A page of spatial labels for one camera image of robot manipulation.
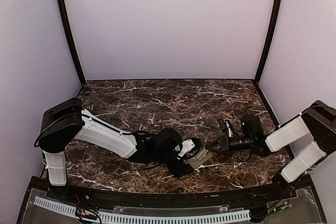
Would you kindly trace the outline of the grey remote control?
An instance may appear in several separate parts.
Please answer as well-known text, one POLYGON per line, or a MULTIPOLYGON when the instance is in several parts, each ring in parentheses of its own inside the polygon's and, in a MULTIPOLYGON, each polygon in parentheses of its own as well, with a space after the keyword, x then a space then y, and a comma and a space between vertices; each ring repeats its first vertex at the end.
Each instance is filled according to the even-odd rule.
POLYGON ((194 157, 188 159, 186 163, 190 164, 193 169, 197 169, 212 158, 213 155, 213 152, 207 150, 206 148, 202 148, 194 157))

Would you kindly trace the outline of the grey battery cover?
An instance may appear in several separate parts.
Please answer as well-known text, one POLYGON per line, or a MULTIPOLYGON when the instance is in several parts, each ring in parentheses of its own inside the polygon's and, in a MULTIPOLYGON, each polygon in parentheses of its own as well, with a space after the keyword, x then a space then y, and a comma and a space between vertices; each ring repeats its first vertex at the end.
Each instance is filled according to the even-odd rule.
POLYGON ((201 161, 201 160, 204 160, 204 159, 209 159, 211 157, 212 157, 211 152, 206 150, 205 148, 202 149, 201 151, 199 151, 197 153, 197 155, 195 156, 197 161, 201 161))

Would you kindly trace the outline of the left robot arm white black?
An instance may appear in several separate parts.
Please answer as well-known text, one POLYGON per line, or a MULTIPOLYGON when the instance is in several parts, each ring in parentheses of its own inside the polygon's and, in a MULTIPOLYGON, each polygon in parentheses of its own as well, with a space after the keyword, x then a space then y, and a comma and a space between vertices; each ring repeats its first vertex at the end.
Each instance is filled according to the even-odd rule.
POLYGON ((74 189, 67 184, 65 159, 66 146, 72 140, 102 147, 133 163, 163 164, 175 177, 194 171, 185 158, 196 149, 192 139, 183 140, 172 128, 158 133, 118 129, 83 108, 80 99, 71 98, 43 113, 40 134, 34 143, 43 151, 49 182, 63 201, 74 197, 74 189))

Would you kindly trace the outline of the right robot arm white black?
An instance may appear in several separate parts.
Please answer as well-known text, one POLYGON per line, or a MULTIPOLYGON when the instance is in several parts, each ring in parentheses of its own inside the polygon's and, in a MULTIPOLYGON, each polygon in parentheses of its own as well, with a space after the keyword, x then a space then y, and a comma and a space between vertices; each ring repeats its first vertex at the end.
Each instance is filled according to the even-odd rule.
POLYGON ((312 141, 280 171, 281 179, 268 187, 268 195, 273 200, 287 193, 287 183, 294 182, 335 152, 335 108, 320 100, 269 135, 264 134, 260 118, 256 115, 241 117, 241 135, 234 131, 229 120, 219 119, 217 122, 223 135, 205 145, 206 150, 217 154, 250 150, 266 157, 307 135, 312 136, 312 141))

